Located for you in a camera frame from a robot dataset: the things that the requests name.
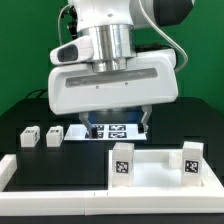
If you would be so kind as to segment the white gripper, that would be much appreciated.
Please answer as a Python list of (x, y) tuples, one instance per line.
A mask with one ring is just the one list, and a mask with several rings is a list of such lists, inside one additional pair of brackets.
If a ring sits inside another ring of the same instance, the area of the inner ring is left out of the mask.
[(89, 64), (73, 64), (52, 70), (48, 79), (51, 110), (57, 114), (80, 113), (90, 139), (98, 137), (89, 121), (91, 111), (143, 106), (138, 132), (148, 131), (152, 104), (174, 101), (178, 96), (172, 49), (143, 52), (127, 61), (123, 71), (95, 73)]

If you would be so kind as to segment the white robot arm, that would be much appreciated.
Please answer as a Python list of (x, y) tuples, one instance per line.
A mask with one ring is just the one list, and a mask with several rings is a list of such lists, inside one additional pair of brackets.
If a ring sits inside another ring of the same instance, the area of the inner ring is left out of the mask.
[(77, 113), (91, 138), (97, 128), (88, 113), (140, 106), (138, 130), (147, 131), (154, 104), (178, 96), (175, 74), (183, 67), (177, 55), (185, 51), (175, 42), (168, 49), (137, 47), (133, 32), (181, 23), (195, 0), (68, 0), (73, 17), (73, 40), (50, 53), (56, 66), (48, 78), (51, 110)]

